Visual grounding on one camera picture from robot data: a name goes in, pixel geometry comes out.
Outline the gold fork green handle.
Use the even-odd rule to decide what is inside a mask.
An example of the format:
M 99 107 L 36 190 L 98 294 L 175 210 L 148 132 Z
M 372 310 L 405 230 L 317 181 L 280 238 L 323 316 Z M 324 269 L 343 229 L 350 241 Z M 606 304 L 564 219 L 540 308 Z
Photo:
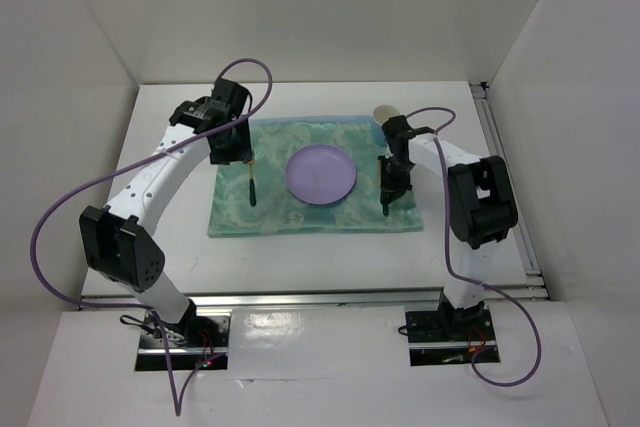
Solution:
M 254 178 L 255 159 L 251 159 L 247 165 L 249 168 L 249 202 L 251 207 L 255 207 L 257 205 L 256 184 Z

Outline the light blue mug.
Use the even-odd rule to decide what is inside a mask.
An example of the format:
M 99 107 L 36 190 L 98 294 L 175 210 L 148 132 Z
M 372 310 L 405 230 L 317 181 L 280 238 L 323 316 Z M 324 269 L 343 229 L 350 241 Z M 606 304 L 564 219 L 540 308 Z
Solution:
M 390 118 L 400 115 L 400 111 L 392 105 L 377 106 L 371 116 L 371 135 L 375 144 L 385 146 L 386 140 L 382 126 Z

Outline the lilac plastic plate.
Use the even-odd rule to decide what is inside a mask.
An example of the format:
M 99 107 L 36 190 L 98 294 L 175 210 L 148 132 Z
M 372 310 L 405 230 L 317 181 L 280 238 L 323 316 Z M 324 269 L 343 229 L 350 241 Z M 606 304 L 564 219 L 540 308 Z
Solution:
M 357 169 L 350 155 L 330 144 L 310 144 L 287 161 L 285 180 L 299 200 L 313 205 L 341 201 L 353 189 Z

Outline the teal patterned satin cloth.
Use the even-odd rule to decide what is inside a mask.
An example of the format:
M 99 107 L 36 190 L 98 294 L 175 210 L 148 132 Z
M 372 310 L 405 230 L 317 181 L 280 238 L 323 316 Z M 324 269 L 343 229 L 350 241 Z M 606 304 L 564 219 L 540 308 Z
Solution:
M 257 205 L 249 203 L 249 169 L 241 163 L 217 170 L 207 235 L 210 238 L 312 232 L 404 233 L 423 229 L 411 193 L 393 202 L 385 216 L 379 202 L 378 157 L 384 148 L 374 142 L 366 116 L 316 116 L 252 121 Z M 299 149 L 329 144 L 354 161 L 354 187 L 329 205 L 298 199 L 286 185 L 285 167 Z

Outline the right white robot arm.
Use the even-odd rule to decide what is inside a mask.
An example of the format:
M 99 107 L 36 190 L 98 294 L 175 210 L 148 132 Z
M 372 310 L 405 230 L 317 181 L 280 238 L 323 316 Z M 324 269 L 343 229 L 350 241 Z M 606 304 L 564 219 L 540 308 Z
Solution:
M 380 203 L 390 205 L 412 189 L 420 166 L 440 176 L 445 207 L 445 267 L 436 324 L 441 335 L 460 338 L 479 322 L 484 284 L 499 242 L 517 225 L 518 211 L 505 161 L 482 157 L 439 139 L 429 127 L 382 128 L 387 144 L 378 157 Z

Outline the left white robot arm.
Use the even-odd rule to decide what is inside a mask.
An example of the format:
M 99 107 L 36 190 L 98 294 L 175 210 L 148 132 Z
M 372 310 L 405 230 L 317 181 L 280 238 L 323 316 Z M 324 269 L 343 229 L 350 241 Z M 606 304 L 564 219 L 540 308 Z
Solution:
M 198 315 L 194 301 L 164 272 L 166 256 L 154 240 L 157 224 L 174 195 L 204 160 L 213 165 L 253 158 L 244 108 L 251 93 L 234 84 L 180 104 L 169 118 L 151 162 L 137 169 L 104 207 L 87 207 L 79 226 L 88 266 L 121 285 L 142 305 L 163 336 L 176 346 L 215 338 L 219 326 Z

